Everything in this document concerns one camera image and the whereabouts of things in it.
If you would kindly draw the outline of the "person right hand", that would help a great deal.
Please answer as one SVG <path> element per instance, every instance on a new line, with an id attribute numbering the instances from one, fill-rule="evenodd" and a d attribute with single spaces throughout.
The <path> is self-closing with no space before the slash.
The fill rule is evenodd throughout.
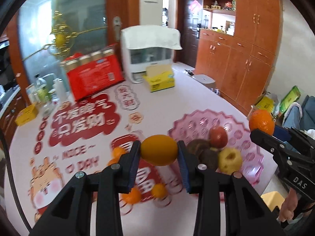
<path id="1" fill-rule="evenodd" d="M 279 221 L 289 221 L 292 220 L 294 216 L 294 210 L 296 209 L 298 204 L 298 196 L 296 191 L 291 188 L 288 196 L 285 198 L 284 202 L 281 205 L 280 213 L 279 213 Z"/>

